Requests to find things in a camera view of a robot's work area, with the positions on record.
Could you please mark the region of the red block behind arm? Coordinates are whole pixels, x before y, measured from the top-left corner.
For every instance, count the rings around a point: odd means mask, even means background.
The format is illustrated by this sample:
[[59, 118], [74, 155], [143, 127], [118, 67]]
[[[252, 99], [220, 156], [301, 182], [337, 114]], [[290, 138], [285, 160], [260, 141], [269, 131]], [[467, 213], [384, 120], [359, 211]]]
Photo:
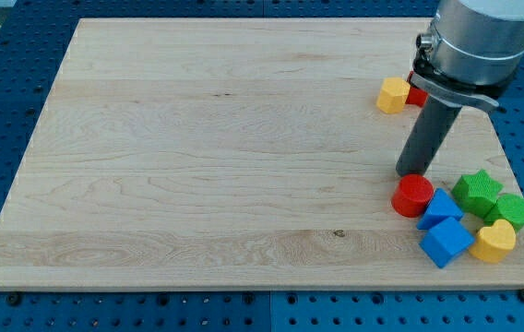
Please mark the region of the red block behind arm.
[[410, 71], [406, 79], [406, 81], [410, 84], [410, 91], [406, 99], [406, 103], [409, 105], [415, 105], [415, 106], [422, 108], [428, 99], [428, 93], [418, 88], [415, 84], [411, 82], [411, 78], [413, 74], [414, 72]]

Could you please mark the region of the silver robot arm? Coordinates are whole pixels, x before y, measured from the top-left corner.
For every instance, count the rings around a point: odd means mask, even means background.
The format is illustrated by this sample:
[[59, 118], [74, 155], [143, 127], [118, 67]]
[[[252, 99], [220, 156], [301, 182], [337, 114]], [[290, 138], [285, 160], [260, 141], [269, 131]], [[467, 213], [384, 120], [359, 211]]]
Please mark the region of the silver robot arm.
[[411, 83], [425, 108], [491, 113], [523, 55], [524, 0], [442, 0], [416, 37]]

